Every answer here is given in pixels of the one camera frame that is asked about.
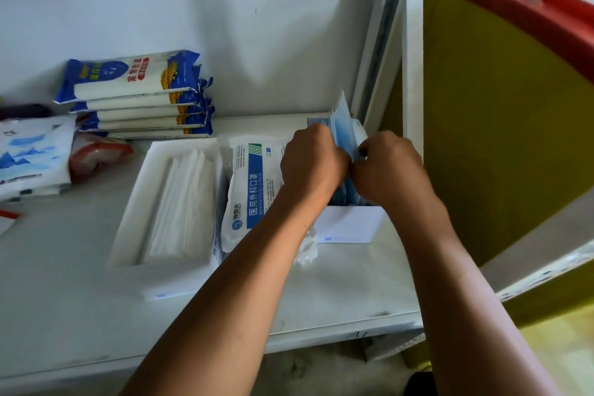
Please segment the person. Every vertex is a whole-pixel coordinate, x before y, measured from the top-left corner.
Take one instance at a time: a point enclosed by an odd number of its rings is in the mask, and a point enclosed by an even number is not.
[[[293,258],[349,169],[360,195],[385,209],[402,240],[439,394],[559,394],[456,236],[412,143],[383,131],[360,152],[367,159],[351,163],[322,124],[295,133],[270,209],[158,340],[122,396],[249,395]]]

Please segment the red package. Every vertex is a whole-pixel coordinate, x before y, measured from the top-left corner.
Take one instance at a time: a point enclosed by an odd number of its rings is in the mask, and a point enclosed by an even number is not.
[[[117,163],[130,155],[132,146],[116,139],[102,138],[90,133],[78,133],[70,152],[70,174],[89,175],[102,164]]]

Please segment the green stripes logo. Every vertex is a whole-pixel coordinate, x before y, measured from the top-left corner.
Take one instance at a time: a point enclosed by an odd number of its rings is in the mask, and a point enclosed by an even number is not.
[[[262,144],[248,143],[248,153],[262,155]]]

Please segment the left hand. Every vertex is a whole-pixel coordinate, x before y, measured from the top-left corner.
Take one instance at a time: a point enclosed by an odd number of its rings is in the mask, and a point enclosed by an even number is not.
[[[323,208],[346,178],[351,158],[334,144],[330,129],[311,124],[297,130],[280,163],[286,190],[295,197],[314,197]]]

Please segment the tile floor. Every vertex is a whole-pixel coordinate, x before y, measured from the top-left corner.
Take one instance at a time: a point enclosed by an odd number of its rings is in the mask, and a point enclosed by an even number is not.
[[[264,356],[252,396],[397,396],[412,371],[401,355],[366,363],[358,340]],[[116,396],[130,372],[63,382],[27,396]]]

